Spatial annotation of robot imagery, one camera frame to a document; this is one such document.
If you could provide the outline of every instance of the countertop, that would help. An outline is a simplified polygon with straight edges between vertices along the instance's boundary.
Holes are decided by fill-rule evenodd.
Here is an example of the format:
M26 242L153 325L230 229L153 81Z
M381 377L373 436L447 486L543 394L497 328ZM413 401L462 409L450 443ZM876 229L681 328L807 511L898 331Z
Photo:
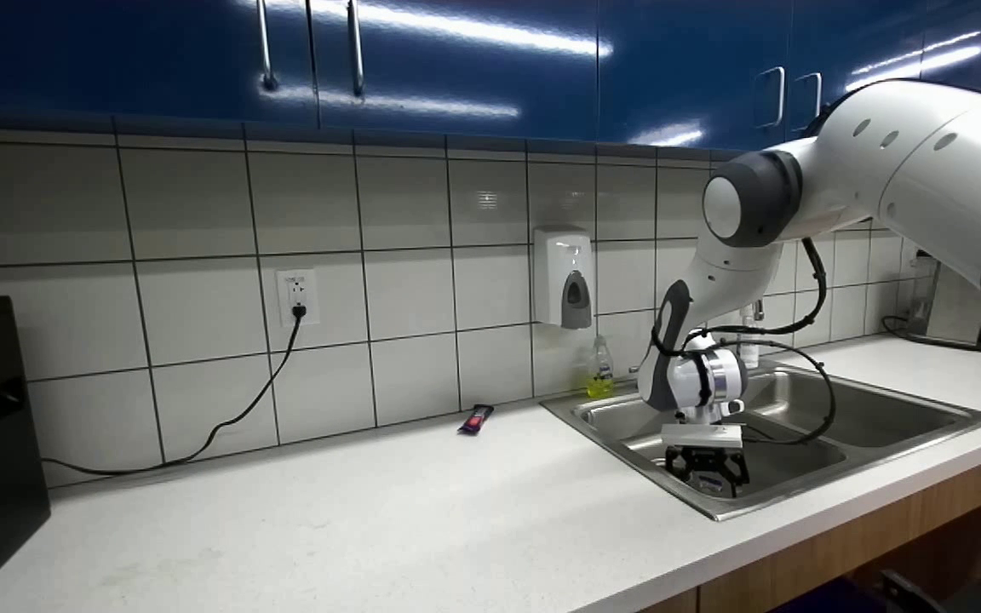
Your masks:
M981 409L981 354L822 346L827 373ZM639 609L981 462L981 430L708 520L539 407L76 486L0 613Z

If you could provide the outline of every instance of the sink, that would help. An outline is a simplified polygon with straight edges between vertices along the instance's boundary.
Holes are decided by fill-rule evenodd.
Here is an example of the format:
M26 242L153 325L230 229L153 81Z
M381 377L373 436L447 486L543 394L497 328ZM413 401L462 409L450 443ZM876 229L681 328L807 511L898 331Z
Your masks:
M734 497L705 495L664 470L660 430L670 415L647 409L638 394L548 401L543 409L714 520L798 497L811 486L981 425L981 412L959 407L842 377L831 377L831 386L839 409L827 432L801 445L781 445L781 438L811 432L824 420L827 388L811 373L768 373L752 377L747 392L748 412L727 420L747 425L741 457L748 483L738 486Z

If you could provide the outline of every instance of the cabinet handle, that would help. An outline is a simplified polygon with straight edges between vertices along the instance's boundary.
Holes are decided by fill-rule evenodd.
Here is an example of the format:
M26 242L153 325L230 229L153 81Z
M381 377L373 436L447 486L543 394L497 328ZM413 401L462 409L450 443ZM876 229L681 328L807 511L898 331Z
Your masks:
M264 0L255 0L255 26L258 26L258 61L262 61L258 86L264 91L277 91L280 79L277 79L277 69L273 69L273 33L268 33L268 24L264 24Z
M761 79L765 75L776 75L776 105L773 105L773 118L761 122L761 126L782 126L782 118L788 118L788 69L773 66L773 69L761 71Z
M347 0L349 54L353 54L353 97L363 99L363 57L360 57L360 21L357 0Z
M811 118L817 118L824 113L824 71L807 71L798 81L815 81L817 86L817 91L815 91L817 99L811 105Z

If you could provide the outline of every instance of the sink basin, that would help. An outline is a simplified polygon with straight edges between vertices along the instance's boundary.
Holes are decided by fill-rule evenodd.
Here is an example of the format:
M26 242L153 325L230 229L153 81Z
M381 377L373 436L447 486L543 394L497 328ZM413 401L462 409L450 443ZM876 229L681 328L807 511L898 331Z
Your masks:
M811 432L824 420L827 388L807 373L773 373L752 377L747 392L748 412L727 420L747 425L741 457L748 467L748 483L738 486L734 497L708 495L705 486L692 486L664 470L660 430L670 420L647 409L638 394L601 401L550 401L548 412L714 520L802 495L827 480L892 459L895 453L910 453L981 425L981 412L948 401L835 377L831 386L839 401L831 430L811 443L781 445L781 438Z

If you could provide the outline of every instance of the soap dispenser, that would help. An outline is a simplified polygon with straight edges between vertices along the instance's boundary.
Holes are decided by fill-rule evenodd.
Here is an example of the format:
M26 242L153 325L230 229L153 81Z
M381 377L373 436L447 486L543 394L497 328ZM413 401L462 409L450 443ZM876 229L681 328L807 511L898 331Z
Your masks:
M548 328L593 325L593 242L585 232L536 236L536 319Z

